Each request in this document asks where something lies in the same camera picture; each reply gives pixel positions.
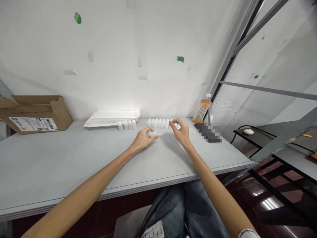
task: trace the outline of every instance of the paper label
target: paper label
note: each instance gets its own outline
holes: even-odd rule
[[[21,131],[57,131],[53,118],[9,117]]]

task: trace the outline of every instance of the patterned sleeve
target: patterned sleeve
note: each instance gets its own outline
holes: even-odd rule
[[[260,238],[260,236],[254,230],[243,229],[238,235],[238,238]]]

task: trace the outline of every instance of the cardboard box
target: cardboard box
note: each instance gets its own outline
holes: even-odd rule
[[[64,131],[72,123],[62,96],[0,97],[0,119],[20,135]]]

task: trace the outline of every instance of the black cable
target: black cable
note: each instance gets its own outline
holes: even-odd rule
[[[240,126],[238,129],[240,129],[241,127],[251,127],[251,128],[255,128],[255,129],[257,129],[257,130],[259,130],[259,131],[262,131],[262,132],[264,132],[264,133],[266,133],[266,134],[269,134],[269,135],[271,135],[271,136],[273,136],[273,137],[277,137],[276,135],[273,135],[273,134],[271,134],[271,133],[269,133],[269,132],[266,132],[266,131],[264,131],[264,130],[262,130],[262,129],[260,129],[260,128],[254,127],[254,126],[244,125],[244,126]],[[236,135],[237,135],[237,134],[234,134],[234,137],[233,137],[232,141],[230,142],[230,144],[232,144],[232,142],[234,141]],[[296,146],[298,146],[298,147],[301,147],[301,148],[303,148],[303,149],[305,149],[305,150],[308,150],[308,151],[310,151],[310,152],[312,152],[312,153],[315,153],[315,151],[313,151],[313,150],[311,150],[311,149],[308,149],[308,148],[306,148],[306,147],[304,147],[304,146],[302,146],[302,145],[299,145],[299,144],[296,144],[296,143],[291,143],[291,144],[296,145]]]

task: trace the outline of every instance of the jeans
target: jeans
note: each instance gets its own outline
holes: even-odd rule
[[[230,238],[200,180],[165,187],[146,215],[139,237],[160,220],[167,238]]]

